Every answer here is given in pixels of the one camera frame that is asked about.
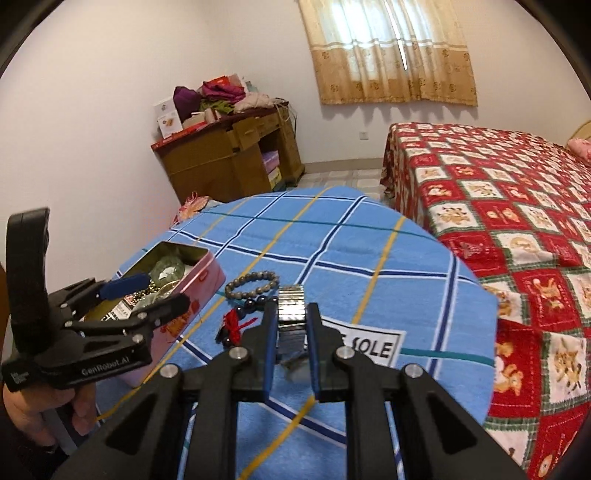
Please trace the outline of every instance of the metal watch band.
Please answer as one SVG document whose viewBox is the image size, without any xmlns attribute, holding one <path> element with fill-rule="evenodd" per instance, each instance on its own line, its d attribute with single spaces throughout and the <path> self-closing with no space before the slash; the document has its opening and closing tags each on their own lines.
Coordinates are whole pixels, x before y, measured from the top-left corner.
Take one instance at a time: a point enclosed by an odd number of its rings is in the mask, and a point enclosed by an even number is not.
<svg viewBox="0 0 591 480">
<path fill-rule="evenodd" d="M 301 285 L 281 287 L 278 297 L 277 315 L 280 327 L 288 323 L 302 323 L 306 321 L 304 287 Z"/>
<path fill-rule="evenodd" d="M 304 287 L 289 285 L 278 292 L 277 354 L 290 356 L 304 349 L 306 339 L 306 300 Z"/>
</svg>

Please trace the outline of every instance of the white wall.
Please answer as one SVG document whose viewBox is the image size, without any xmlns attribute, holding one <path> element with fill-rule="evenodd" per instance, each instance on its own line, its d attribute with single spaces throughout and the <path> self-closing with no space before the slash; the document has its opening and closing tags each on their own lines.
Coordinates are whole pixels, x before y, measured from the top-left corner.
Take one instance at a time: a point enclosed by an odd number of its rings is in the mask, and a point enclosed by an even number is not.
<svg viewBox="0 0 591 480">
<path fill-rule="evenodd" d="M 178 201 L 150 149 L 153 104 L 228 71 L 195 0 L 66 0 L 0 79 L 0 249 L 51 207 L 49 289 L 110 277 Z"/>
<path fill-rule="evenodd" d="M 563 53 L 515 0 L 454 3 L 472 56 L 477 108 L 321 106 L 296 0 L 220 0 L 213 13 L 233 25 L 234 69 L 298 111 L 297 141 L 306 163 L 381 157 L 388 126 L 399 121 L 524 130 L 564 144 L 591 118 L 591 101 Z M 359 131 L 368 131 L 369 141 L 360 141 Z"/>
</svg>

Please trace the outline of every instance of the purple cloth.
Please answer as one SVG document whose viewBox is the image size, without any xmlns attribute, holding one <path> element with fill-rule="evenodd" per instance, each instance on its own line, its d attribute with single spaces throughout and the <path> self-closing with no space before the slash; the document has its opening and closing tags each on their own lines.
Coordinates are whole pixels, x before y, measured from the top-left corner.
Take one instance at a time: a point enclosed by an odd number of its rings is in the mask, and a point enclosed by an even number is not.
<svg viewBox="0 0 591 480">
<path fill-rule="evenodd" d="M 193 112 L 199 111 L 201 105 L 201 95 L 195 90 L 187 87 L 176 87 L 174 89 L 173 102 L 177 108 L 178 117 L 181 123 L 191 118 Z"/>
<path fill-rule="evenodd" d="M 239 102 L 246 96 L 244 87 L 219 85 L 212 82 L 203 82 L 201 91 L 207 100 L 227 100 L 231 104 Z"/>
</svg>

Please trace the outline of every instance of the label tag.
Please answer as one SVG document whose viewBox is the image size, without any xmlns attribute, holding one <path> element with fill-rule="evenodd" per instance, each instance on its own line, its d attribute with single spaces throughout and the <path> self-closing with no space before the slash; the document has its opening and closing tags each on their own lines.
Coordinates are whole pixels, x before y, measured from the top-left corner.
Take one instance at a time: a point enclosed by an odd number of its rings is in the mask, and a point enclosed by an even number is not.
<svg viewBox="0 0 591 480">
<path fill-rule="evenodd" d="M 352 325 L 329 317 L 322 317 L 322 323 L 340 331 L 345 345 L 364 353 L 375 364 L 390 368 L 396 366 L 406 336 L 405 331 Z"/>
</svg>

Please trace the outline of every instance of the metal screw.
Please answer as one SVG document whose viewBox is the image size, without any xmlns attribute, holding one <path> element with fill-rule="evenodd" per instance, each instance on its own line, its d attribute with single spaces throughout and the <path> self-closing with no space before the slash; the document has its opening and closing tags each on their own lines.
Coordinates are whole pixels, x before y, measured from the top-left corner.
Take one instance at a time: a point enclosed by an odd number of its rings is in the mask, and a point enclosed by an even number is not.
<svg viewBox="0 0 591 480">
<path fill-rule="evenodd" d="M 178 367 L 174 364 L 166 364 L 160 369 L 160 375 L 164 378 L 172 378 L 178 375 Z"/>
<path fill-rule="evenodd" d="M 230 358 L 233 358 L 234 360 L 242 360 L 248 356 L 248 350 L 246 350 L 243 346 L 235 346 L 230 348 L 228 355 L 230 355 Z"/>
<path fill-rule="evenodd" d="M 406 367 L 404 367 L 404 373 L 406 373 L 410 378 L 419 378 L 424 372 L 425 370 L 423 370 L 421 365 L 408 364 Z"/>
<path fill-rule="evenodd" d="M 336 349 L 336 356 L 342 360 L 348 360 L 355 356 L 355 350 L 353 350 L 350 346 L 343 345 Z"/>
</svg>

